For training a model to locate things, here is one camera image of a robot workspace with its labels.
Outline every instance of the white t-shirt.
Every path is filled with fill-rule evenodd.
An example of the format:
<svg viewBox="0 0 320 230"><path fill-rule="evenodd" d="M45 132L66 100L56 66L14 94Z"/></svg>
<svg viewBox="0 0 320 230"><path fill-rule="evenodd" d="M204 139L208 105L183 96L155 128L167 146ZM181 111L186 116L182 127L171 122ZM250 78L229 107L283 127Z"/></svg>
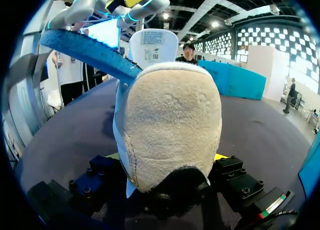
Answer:
<svg viewBox="0 0 320 230"><path fill-rule="evenodd" d="M62 66L57 70L60 85L83 81L81 61L60 52L57 52L57 58L62 60Z"/></svg>

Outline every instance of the screen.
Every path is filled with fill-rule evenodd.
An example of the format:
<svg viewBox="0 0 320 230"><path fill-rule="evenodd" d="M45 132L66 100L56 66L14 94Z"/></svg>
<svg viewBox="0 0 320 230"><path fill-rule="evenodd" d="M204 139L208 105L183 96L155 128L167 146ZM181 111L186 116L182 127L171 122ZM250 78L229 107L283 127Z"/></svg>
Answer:
<svg viewBox="0 0 320 230"><path fill-rule="evenodd" d="M102 42L111 48L119 46L119 28L117 27L118 19L111 19L94 24L88 27L89 37Z"/></svg>

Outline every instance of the cable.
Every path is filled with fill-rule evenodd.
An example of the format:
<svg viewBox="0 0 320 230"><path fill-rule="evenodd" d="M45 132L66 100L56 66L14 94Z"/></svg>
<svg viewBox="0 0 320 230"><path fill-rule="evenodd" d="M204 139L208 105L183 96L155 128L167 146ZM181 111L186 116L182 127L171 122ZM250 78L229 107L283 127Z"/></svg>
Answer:
<svg viewBox="0 0 320 230"><path fill-rule="evenodd" d="M137 24L137 23L135 23L135 24L133 24L133 25L130 25L130 26L140 26L140 25L143 25L143 24L147 24L147 23L149 23L151 20L153 20L154 18L155 18L155 16L156 16L157 14L153 14L152 16L151 16L151 18L150 19L148 19L146 22L143 22L143 23L141 23L141 24Z"/></svg>
<svg viewBox="0 0 320 230"><path fill-rule="evenodd" d="M290 210L290 211L282 211L282 212L279 212L279 213L275 213L275 214L270 214L269 216L265 217L264 219L261 219L249 226L246 226L244 227L243 229L241 230L253 230L255 227L271 220L271 219L274 219L274 218L278 218L278 217L281 217L281 216L284 216L284 215L298 215L299 213L297 211L294 211L294 210Z"/></svg>

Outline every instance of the ceiling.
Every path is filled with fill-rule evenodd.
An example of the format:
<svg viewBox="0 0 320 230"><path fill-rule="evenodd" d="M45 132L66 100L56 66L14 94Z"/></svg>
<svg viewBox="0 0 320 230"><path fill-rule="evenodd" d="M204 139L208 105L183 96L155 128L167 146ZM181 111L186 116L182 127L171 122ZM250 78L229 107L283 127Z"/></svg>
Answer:
<svg viewBox="0 0 320 230"><path fill-rule="evenodd" d="M194 14L201 4L205 0L170 0L170 6L172 8L168 8L166 12L169 14L169 18L165 20L163 18L163 13L159 13L156 17L146 24L147 28L163 28L165 22L169 22L169 29L173 32L178 33L183 29L185 24L189 21L189 19ZM237 27L242 24L248 24L250 22L256 21L258 19L266 19L269 22L277 21L277 22L299 22L299 19L296 17L296 11L288 5L285 0L228 0L229 2L236 4L240 8L244 10L252 10L261 6L266 6L270 4L275 4L279 9L279 15L272 15L270 12L262 13L255 16L249 16L247 18L243 18L233 22L233 26L227 26L224 24L224 20L231 18L233 16L238 15L238 13L230 8L230 3L228 5L220 5L216 4L213 8L211 8L202 18L197 21L193 27L187 32L187 34L181 39L181 42L186 42L190 39L190 37L196 38L196 35L205 31L199 38L207 38L210 35L215 33L231 29L233 27ZM189 11L185 10L177 10L174 9L174 6L184 6L189 7ZM217 21L219 23L218 27L213 28L212 23Z"/></svg>

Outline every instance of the white wall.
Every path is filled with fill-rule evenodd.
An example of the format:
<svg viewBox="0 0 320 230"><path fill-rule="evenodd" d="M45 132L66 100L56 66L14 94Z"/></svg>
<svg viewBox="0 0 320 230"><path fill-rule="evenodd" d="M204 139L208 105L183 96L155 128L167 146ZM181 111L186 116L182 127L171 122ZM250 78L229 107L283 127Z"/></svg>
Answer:
<svg viewBox="0 0 320 230"><path fill-rule="evenodd" d="M288 85L291 86L291 77L287 77ZM304 103L304 110L317 109L317 112L320 110L320 95L306 87L304 84L295 81L295 90L302 94L302 100Z"/></svg>
<svg viewBox="0 0 320 230"><path fill-rule="evenodd" d="M247 69L266 77L263 97L280 101L286 83L286 56L272 46L249 45Z"/></svg>

